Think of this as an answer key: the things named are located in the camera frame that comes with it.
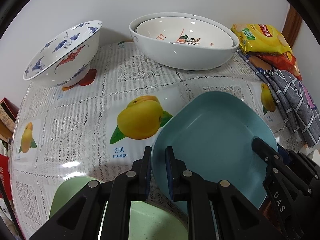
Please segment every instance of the orange line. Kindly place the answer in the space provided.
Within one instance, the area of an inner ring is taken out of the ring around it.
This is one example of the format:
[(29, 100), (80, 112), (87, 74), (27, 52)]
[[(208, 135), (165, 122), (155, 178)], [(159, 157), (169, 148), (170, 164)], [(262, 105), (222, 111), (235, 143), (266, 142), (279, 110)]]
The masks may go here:
[[(183, 31), (184, 31), (184, 29), (182, 30), (182, 33), (180, 34), (178, 39), (180, 39), (181, 35), (183, 34)], [(176, 42), (178, 41), (178, 39), (176, 40)]]

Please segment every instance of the lay's logo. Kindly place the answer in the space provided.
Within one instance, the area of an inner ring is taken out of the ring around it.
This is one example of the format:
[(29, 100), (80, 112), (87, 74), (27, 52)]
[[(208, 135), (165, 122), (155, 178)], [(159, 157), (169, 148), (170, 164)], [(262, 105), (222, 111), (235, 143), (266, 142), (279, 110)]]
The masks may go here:
[(272, 37), (272, 34), (269, 32), (267, 26), (265, 24), (259, 24), (262, 33), (267, 37)]

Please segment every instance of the blue plate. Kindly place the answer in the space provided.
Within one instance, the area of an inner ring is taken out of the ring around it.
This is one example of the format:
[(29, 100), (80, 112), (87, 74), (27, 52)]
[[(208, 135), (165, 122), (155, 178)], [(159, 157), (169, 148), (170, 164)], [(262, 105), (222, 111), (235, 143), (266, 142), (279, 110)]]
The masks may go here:
[[(199, 95), (174, 116), (159, 133), (151, 154), (153, 176), (170, 199), (164, 150), (172, 146), (176, 159), (204, 179), (229, 180), (259, 208), (267, 193), (262, 182), (266, 163), (251, 149), (260, 137), (278, 151), (268, 125), (242, 100), (225, 92)], [(187, 213), (187, 202), (175, 202)]]

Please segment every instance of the bowl with blue crane design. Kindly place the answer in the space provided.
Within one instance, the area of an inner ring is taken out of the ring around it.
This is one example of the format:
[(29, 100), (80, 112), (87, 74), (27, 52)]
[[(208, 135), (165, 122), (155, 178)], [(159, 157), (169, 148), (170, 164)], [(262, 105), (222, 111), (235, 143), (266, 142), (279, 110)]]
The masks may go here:
[(88, 21), (60, 33), (33, 57), (23, 79), (44, 87), (77, 84), (88, 73), (97, 53), (101, 27), (101, 21)]

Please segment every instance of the yellow chip bag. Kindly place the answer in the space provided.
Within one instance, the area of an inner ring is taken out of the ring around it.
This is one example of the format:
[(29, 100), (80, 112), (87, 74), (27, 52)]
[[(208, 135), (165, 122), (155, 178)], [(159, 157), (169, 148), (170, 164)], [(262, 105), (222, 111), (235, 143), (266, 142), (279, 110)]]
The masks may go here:
[(262, 52), (283, 54), (292, 50), (284, 36), (272, 25), (233, 24), (231, 30), (240, 40), (243, 53)]

